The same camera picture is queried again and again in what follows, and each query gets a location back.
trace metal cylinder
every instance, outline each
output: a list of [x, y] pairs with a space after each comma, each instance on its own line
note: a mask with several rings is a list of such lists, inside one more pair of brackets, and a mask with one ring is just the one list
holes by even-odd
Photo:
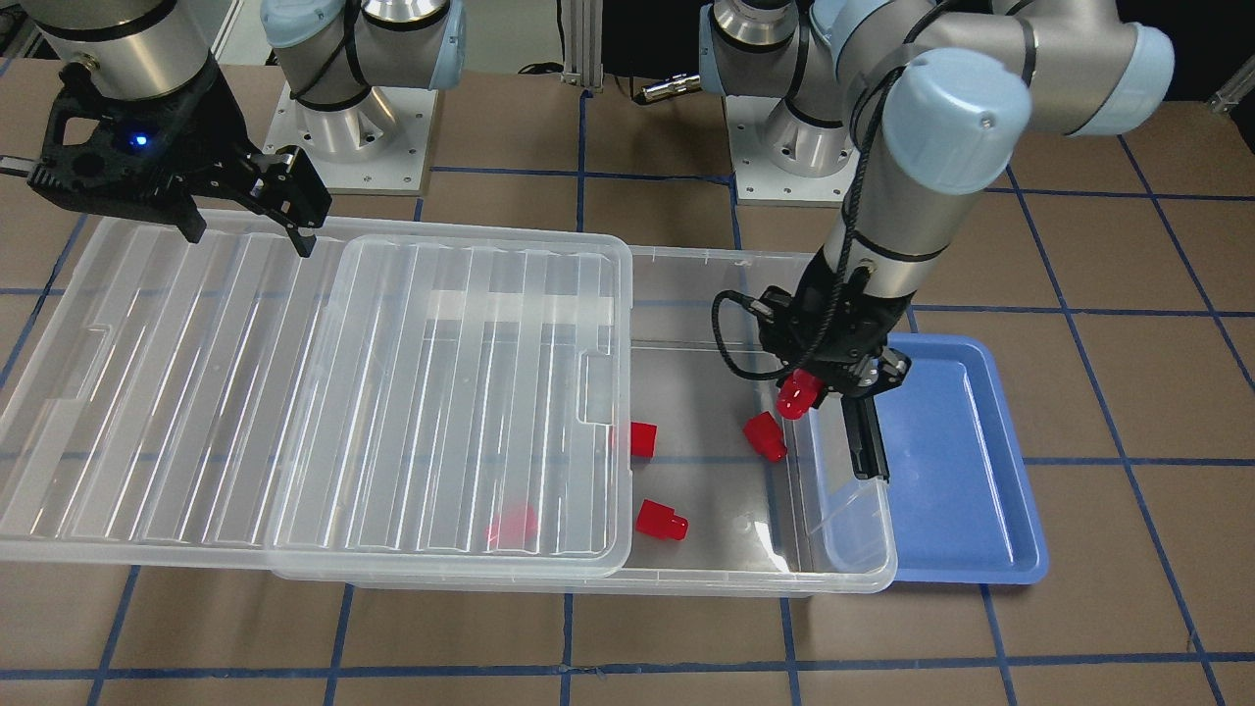
[[387, 149], [400, 129], [392, 105], [378, 88], [351, 108], [314, 110], [297, 104], [296, 112], [301, 147], [326, 162], [371, 159]]
[[793, 3], [715, 0], [712, 13], [715, 25], [725, 35], [750, 46], [783, 44], [797, 30]]
[[[857, 228], [863, 240], [851, 245], [847, 276], [867, 261], [875, 271], [865, 291], [882, 298], [919, 288], [980, 198], [980, 191], [951, 196], [920, 184], [897, 166], [882, 134], [872, 145], [862, 194]], [[823, 245], [833, 270], [845, 238], [845, 219], [837, 218]]]
[[[210, 49], [196, 23], [174, 3], [105, 3], [118, 10], [117, 16], [131, 19], [102, 24], [107, 18], [97, 8], [87, 13], [90, 21], [78, 19], [75, 28], [53, 24], [65, 10], [44, 14], [50, 5], [80, 8], [90, 4], [33, 3], [29, 6], [48, 44], [61, 59], [84, 60], [90, 65], [92, 83], [105, 98], [143, 100], [164, 95], [192, 80], [208, 60]], [[46, 24], [41, 16], [49, 18]], [[84, 24], [98, 26], [83, 28]]]
[[1030, 129], [1071, 133], [1102, 108], [1116, 89], [1137, 44], [1132, 25], [1078, 24], [1071, 19], [1029, 21], [1037, 45]]
[[842, 127], [811, 124], [781, 100], [759, 128], [772, 162], [786, 172], [804, 177], [837, 173], [850, 161], [850, 133]]
[[[355, 23], [353, 55], [356, 56], [365, 84], [353, 75], [348, 50], [341, 50], [326, 70], [319, 74], [319, 68], [344, 38], [343, 13], [305, 41], [275, 49], [279, 65], [287, 76], [287, 84], [294, 92], [312, 85], [301, 95], [301, 103], [333, 112], [364, 99], [368, 87], [429, 87], [452, 14], [444, 11], [448, 5], [443, 0], [434, 5], [427, 3], [423, 6], [435, 9], [425, 18], [405, 23], [383, 21], [378, 18]], [[382, 6], [376, 10], [384, 11]]]
[[[358, 23], [358, 61], [370, 85], [425, 88], [441, 55], [449, 13], [430, 15], [430, 24], [399, 31], [375, 23]], [[397, 25], [398, 28], [413, 28]]]
[[812, 123], [842, 122], [841, 95], [837, 92], [837, 70], [832, 63], [832, 50], [820, 31], [807, 23], [809, 33], [806, 65], [792, 97], [792, 105]]
[[409, 24], [439, 13], [448, 4], [448, 0], [366, 0], [361, 13], [383, 23]]
[[287, 85], [300, 94], [304, 105], [343, 109], [363, 97], [365, 87], [353, 76], [349, 58], [344, 51], [339, 53], [321, 75], [319, 74], [319, 68], [340, 45], [341, 39], [344, 39], [343, 10], [305, 41], [275, 48], [275, 56], [279, 58], [279, 65], [287, 76]]
[[95, 30], [125, 25], [152, 13], [169, 0], [23, 0], [21, 8], [43, 28]]
[[1033, 78], [1035, 59], [1025, 71], [1025, 58], [1037, 51], [1032, 30], [1012, 18], [974, 15], [971, 13], [946, 13], [927, 26], [915, 41], [925, 49], [963, 46], [988, 54], [1007, 66], [1007, 70], [1024, 78]]
[[931, 9], [929, 0], [895, 0], [868, 15], [837, 54], [842, 119], [851, 123], [855, 98], [872, 88], [892, 66], [885, 58], [902, 45], [906, 33]]
[[1121, 24], [1116, 0], [1033, 0], [1015, 13], [1018, 18], [1059, 18], [1079, 26]]
[[724, 94], [771, 98], [784, 95], [793, 80], [793, 71], [797, 70], [798, 50], [797, 33], [789, 43], [771, 51], [745, 51], [715, 34], [714, 56]]

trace table surface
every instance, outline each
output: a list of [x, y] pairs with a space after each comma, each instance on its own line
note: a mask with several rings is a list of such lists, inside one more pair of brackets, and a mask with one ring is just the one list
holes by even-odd
[[[225, 70], [260, 138], [281, 73]], [[0, 153], [38, 153], [55, 71], [0, 65]], [[836, 212], [738, 206], [722, 110], [468, 74], [423, 198], [333, 213], [813, 251]], [[97, 219], [0, 179], [0, 404]], [[1255, 703], [1252, 267], [1255, 155], [1181, 103], [1123, 138], [1027, 135], [920, 290], [912, 327], [994, 351], [1038, 586], [563, 597], [0, 564], [0, 703]]]

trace blue tray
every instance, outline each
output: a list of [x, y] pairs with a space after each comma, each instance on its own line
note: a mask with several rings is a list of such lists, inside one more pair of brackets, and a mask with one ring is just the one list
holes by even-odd
[[994, 359], [960, 335], [891, 335], [911, 357], [876, 399], [904, 582], [1030, 584], [1049, 558]]

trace blue tape line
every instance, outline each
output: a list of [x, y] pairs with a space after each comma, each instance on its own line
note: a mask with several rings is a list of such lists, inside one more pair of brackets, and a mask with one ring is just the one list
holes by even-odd
[[784, 666], [788, 670], [788, 691], [793, 706], [802, 706], [802, 681], [797, 672], [797, 646], [793, 641], [793, 607], [781, 598], [781, 630], [784, 631]]
[[622, 181], [703, 181], [728, 186], [732, 177], [728, 174], [626, 174], [619, 172], [585, 172], [589, 178], [607, 178]]
[[994, 657], [932, 657], [925, 660], [812, 660], [799, 661], [802, 672], [856, 672], [894, 670], [965, 670], [996, 667]]
[[1163, 212], [1163, 204], [1160, 203], [1158, 197], [1151, 189], [1151, 182], [1142, 173], [1142, 167], [1137, 163], [1137, 158], [1133, 157], [1133, 150], [1130, 149], [1128, 142], [1124, 140], [1124, 135], [1116, 135], [1119, 140], [1119, 145], [1124, 148], [1124, 154], [1128, 155], [1128, 161], [1133, 164], [1133, 171], [1137, 172], [1137, 178], [1141, 179], [1142, 186], [1146, 188], [1146, 193], [1151, 196], [1151, 203], [1155, 204], [1155, 212], [1160, 214], [1160, 219], [1163, 222], [1163, 229], [1168, 232], [1168, 237], [1172, 240], [1172, 246], [1176, 247], [1177, 255], [1181, 257], [1181, 263], [1185, 265], [1185, 270], [1190, 273], [1190, 280], [1194, 281], [1195, 288], [1199, 290], [1199, 296], [1202, 297], [1202, 305], [1207, 307], [1211, 313], [1212, 321], [1220, 330], [1220, 336], [1225, 339], [1225, 345], [1229, 346], [1229, 352], [1237, 364], [1237, 370], [1242, 372], [1242, 377], [1246, 379], [1246, 387], [1250, 387], [1255, 393], [1255, 380], [1251, 379], [1251, 372], [1242, 361], [1237, 346], [1234, 345], [1234, 339], [1229, 335], [1229, 329], [1225, 327], [1225, 321], [1216, 313], [1216, 306], [1211, 302], [1211, 296], [1207, 295], [1207, 290], [1202, 286], [1202, 280], [1199, 278], [1199, 273], [1194, 270], [1194, 265], [1190, 263], [1190, 257], [1185, 253], [1185, 247], [1181, 245], [1181, 238], [1177, 237], [1176, 231], [1172, 228], [1172, 223], [1168, 222], [1167, 213]]
[[325, 678], [326, 667], [176, 667], [109, 670], [108, 680], [309, 680]]
[[0, 681], [94, 680], [100, 670], [0, 670]]
[[633, 298], [633, 307], [638, 306], [703, 306], [709, 308], [710, 301], [705, 298]]
[[109, 662], [113, 661], [113, 652], [118, 648], [118, 637], [122, 635], [122, 624], [127, 619], [127, 609], [131, 608], [131, 597], [136, 593], [136, 582], [139, 581], [139, 567], [131, 567], [127, 574], [127, 583], [122, 587], [122, 598], [118, 599], [118, 609], [113, 613], [113, 626], [109, 627], [109, 638], [104, 641], [104, 651], [100, 653], [100, 667], [95, 678], [92, 680], [92, 691], [87, 697], [87, 706], [97, 706], [100, 702], [100, 690], [104, 688], [104, 680], [109, 675]]
[[1255, 466], [1255, 459], [1103, 459], [1068, 456], [1025, 456], [1030, 466], [1122, 466], [1124, 461], [1135, 466]]
[[605, 179], [621, 179], [621, 181], [704, 181], [709, 183], [718, 183], [719, 186], [728, 186], [732, 183], [732, 177], [728, 174], [633, 174], [625, 172], [590, 172], [584, 169], [584, 159], [580, 159], [581, 167], [576, 171], [570, 169], [516, 169], [508, 167], [432, 167], [433, 172], [448, 172], [448, 173], [463, 173], [463, 174], [512, 174], [512, 176], [557, 176], [557, 177], [580, 177], [586, 178], [605, 178]]
[[61, 288], [61, 287], [59, 287], [59, 286], [58, 287], [46, 288], [46, 290], [44, 287], [40, 287], [40, 286], [0, 286], [0, 295], [8, 293], [8, 295], [14, 295], [14, 296], [39, 296], [40, 293], [44, 293], [45, 291], [48, 293], [51, 293], [51, 295], [65, 293], [65, 290]]
[[1015, 685], [1012, 682], [1012, 668], [1007, 662], [1007, 648], [1003, 646], [1003, 631], [998, 627], [998, 613], [994, 611], [994, 597], [989, 593], [989, 584], [980, 584], [980, 599], [985, 603], [985, 619], [989, 621], [989, 632], [994, 638], [994, 655], [998, 657], [998, 672], [1003, 676], [1003, 691], [1007, 692], [1007, 703], [1019, 706], [1015, 698]]
[[728, 179], [728, 194], [732, 201], [732, 246], [735, 250], [744, 250], [740, 240], [740, 218], [737, 217], [737, 174]]
[[[1212, 662], [1255, 662], [1255, 652], [1209, 652]], [[1012, 667], [1064, 666], [1064, 665], [1122, 665], [1122, 663], [1194, 663], [1201, 661], [1197, 652], [1127, 652], [1112, 655], [1042, 655], [1007, 657]], [[809, 660], [798, 661], [798, 672], [846, 672], [892, 670], [954, 670], [969, 667], [996, 667], [995, 657], [932, 657], [901, 660]], [[502, 665], [477, 666], [408, 666], [408, 667], [341, 667], [340, 680], [379, 677], [552, 677], [563, 672], [574, 675], [633, 675], [633, 673], [722, 673], [722, 672], [786, 672], [786, 661], [705, 663], [683, 662], [676, 665], [615, 663], [585, 666], [567, 670], [560, 665]], [[113, 680], [195, 680], [195, 678], [325, 678], [329, 667], [174, 667], [174, 668], [110, 668], [107, 681]], [[0, 670], [0, 681], [64, 681], [89, 680], [99, 676], [99, 670]]]
[[1004, 306], [985, 303], [911, 303], [919, 311], [961, 311], [980, 313], [1092, 313], [1096, 316], [1182, 316], [1214, 317], [1252, 317], [1255, 311], [1192, 311], [1188, 308], [1101, 308], [1101, 307], [1063, 307], [1063, 306]]
[[[1014, 188], [990, 186], [989, 193], [1015, 193]], [[1096, 198], [1168, 198], [1172, 201], [1255, 201], [1255, 196], [1221, 196], [1217, 193], [1137, 193], [1132, 191], [1074, 191], [1069, 188], [1022, 188], [1023, 193], [1040, 196], [1088, 196]]]
[[580, 144], [576, 155], [575, 178], [575, 229], [584, 232], [584, 188], [586, 182], [585, 164], [589, 155], [589, 99], [592, 92], [589, 89], [580, 92]]
[[1013, 667], [1059, 667], [1067, 665], [1180, 665], [1197, 663], [1197, 652], [1161, 653], [1131, 652], [1124, 655], [1045, 655], [1030, 657], [1009, 657]]
[[1181, 611], [1181, 618], [1188, 631], [1190, 640], [1194, 642], [1195, 650], [1200, 655], [1200, 663], [1202, 665], [1204, 673], [1207, 676], [1207, 683], [1211, 686], [1211, 693], [1216, 698], [1217, 706], [1224, 706], [1225, 700], [1220, 695], [1220, 686], [1216, 683], [1216, 676], [1211, 670], [1211, 663], [1207, 661], [1207, 651], [1204, 648], [1202, 640], [1199, 637], [1194, 617], [1190, 614], [1190, 607], [1186, 604], [1185, 593], [1182, 593], [1181, 586], [1177, 583], [1176, 573], [1172, 571], [1167, 553], [1163, 549], [1163, 543], [1160, 539], [1160, 533], [1155, 527], [1155, 519], [1151, 518], [1151, 510], [1146, 505], [1141, 484], [1138, 484], [1137, 477], [1133, 474], [1133, 466], [1130, 461], [1128, 454], [1124, 451], [1124, 443], [1119, 436], [1119, 430], [1116, 428], [1116, 419], [1111, 414], [1111, 409], [1107, 405], [1107, 398], [1102, 393], [1102, 386], [1098, 385], [1098, 375], [1094, 372], [1093, 364], [1089, 361], [1089, 352], [1086, 350], [1086, 345], [1081, 340], [1081, 330], [1077, 327], [1077, 321], [1072, 316], [1072, 312], [1067, 310], [1068, 301], [1063, 295], [1063, 288], [1059, 286], [1059, 278], [1055, 276], [1054, 267], [1050, 265], [1050, 257], [1047, 253], [1045, 245], [1043, 243], [1042, 236], [1037, 229], [1037, 223], [1033, 221], [1033, 213], [1029, 211], [1028, 201], [1024, 198], [1024, 193], [1019, 191], [1019, 182], [1015, 179], [1015, 173], [1010, 167], [1007, 167], [1007, 176], [1012, 181], [1012, 187], [1017, 189], [1015, 197], [1019, 199], [1020, 208], [1024, 211], [1024, 218], [1028, 221], [1029, 232], [1033, 233], [1033, 241], [1037, 243], [1038, 253], [1042, 256], [1042, 262], [1045, 265], [1045, 272], [1050, 277], [1050, 285], [1054, 287], [1054, 292], [1059, 298], [1059, 306], [1064, 308], [1063, 316], [1068, 321], [1068, 330], [1072, 332], [1073, 342], [1076, 344], [1077, 352], [1081, 356], [1081, 364], [1084, 366], [1086, 376], [1089, 379], [1089, 386], [1093, 389], [1094, 398], [1098, 400], [1098, 408], [1102, 410], [1107, 430], [1111, 433], [1112, 441], [1116, 445], [1116, 453], [1123, 461], [1122, 465], [1124, 468], [1124, 475], [1128, 479], [1130, 488], [1133, 490], [1133, 498], [1137, 500], [1137, 508], [1142, 513], [1142, 520], [1146, 523], [1146, 529], [1151, 535], [1151, 543], [1155, 545], [1155, 553], [1160, 558], [1160, 566], [1163, 568], [1163, 576], [1167, 578], [1168, 586], [1172, 588], [1172, 596], [1177, 602], [1177, 608]]
[[344, 584], [344, 597], [340, 598], [340, 619], [335, 624], [335, 642], [331, 643], [331, 666], [326, 673], [326, 691], [323, 692], [323, 706], [335, 705], [335, 687], [340, 678], [340, 661], [344, 658], [344, 638], [349, 633], [354, 591], [351, 583]]
[[557, 695], [558, 706], [571, 705], [571, 656], [575, 645], [575, 596], [562, 596], [562, 677]]
[[432, 167], [432, 171], [462, 174], [580, 176], [580, 172], [570, 169], [511, 169], [505, 167]]
[[30, 337], [30, 331], [35, 329], [35, 321], [39, 319], [39, 312], [44, 310], [44, 302], [51, 295], [53, 283], [56, 277], [61, 273], [61, 268], [65, 266], [65, 260], [69, 258], [70, 252], [74, 250], [74, 243], [78, 242], [79, 233], [83, 232], [83, 226], [87, 223], [87, 213], [79, 216], [79, 219], [74, 223], [74, 228], [70, 229], [70, 236], [65, 240], [65, 246], [61, 247], [60, 255], [56, 256], [56, 262], [53, 265], [53, 271], [48, 275], [48, 281], [40, 288], [39, 298], [35, 300], [35, 306], [30, 310], [30, 315], [26, 316], [26, 322], [21, 326], [21, 332], [18, 334], [18, 341], [13, 345], [13, 350], [9, 351], [9, 359], [5, 361], [4, 367], [0, 367], [0, 387], [4, 387], [9, 382], [9, 376], [13, 375], [14, 366], [18, 365], [18, 357], [21, 356], [21, 350], [26, 346], [26, 339]]

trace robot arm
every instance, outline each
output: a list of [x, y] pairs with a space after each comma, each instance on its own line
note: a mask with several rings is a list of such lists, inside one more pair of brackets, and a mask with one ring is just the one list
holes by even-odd
[[265, 0], [261, 23], [320, 163], [395, 148], [403, 127], [378, 87], [448, 89], [462, 76], [462, 0]]
[[[4, 173], [64, 208], [205, 232], [193, 201], [236, 201], [287, 231], [307, 256], [331, 197], [305, 153], [264, 154], [191, 18], [174, 0], [26, 0], [68, 63], [38, 161], [8, 159]], [[95, 122], [67, 144], [73, 118]]]
[[[796, 293], [724, 291], [712, 310], [717, 339], [723, 300], [756, 315], [763, 347], [782, 366], [744, 371], [722, 339], [720, 350], [740, 377], [782, 386], [783, 416], [801, 418], [830, 393], [861, 399], [901, 385], [910, 361], [887, 346], [889, 330], [1025, 128], [1118, 133], [1162, 100], [1172, 49], [1157, 30], [1121, 25], [1104, 1], [1019, 6], [1014, 16], [948, 16], [945, 3], [850, 0], [836, 14], [835, 83], [860, 148], [842, 217]], [[968, 33], [965, 21], [998, 31]], [[1020, 33], [1014, 45], [1012, 26]], [[1111, 46], [1083, 50], [1108, 33]], [[951, 44], [964, 38], [985, 50]], [[1073, 50], [1081, 55], [1054, 56]], [[1059, 88], [1078, 65], [1091, 78], [1073, 92]]]

